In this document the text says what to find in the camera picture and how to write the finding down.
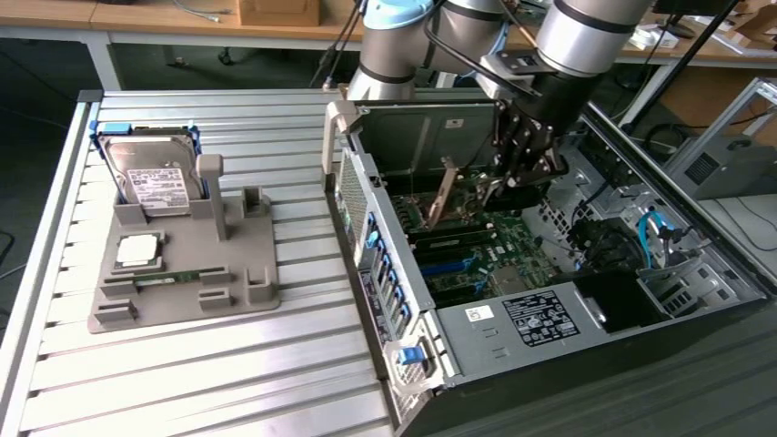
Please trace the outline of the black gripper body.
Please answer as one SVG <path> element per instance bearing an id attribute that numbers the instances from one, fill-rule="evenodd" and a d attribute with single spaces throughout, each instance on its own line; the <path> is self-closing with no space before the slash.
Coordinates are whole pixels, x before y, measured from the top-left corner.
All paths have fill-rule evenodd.
<path id="1" fill-rule="evenodd" d="M 505 133 L 517 136 L 520 128 L 527 127 L 531 121 L 536 121 L 541 127 L 552 129 L 552 137 L 564 135 L 579 119 L 604 77 L 604 74 L 580 77 L 555 72 L 529 77 L 529 84 L 513 80 L 515 90 L 508 118 L 517 116 L 519 121 L 508 121 Z"/>

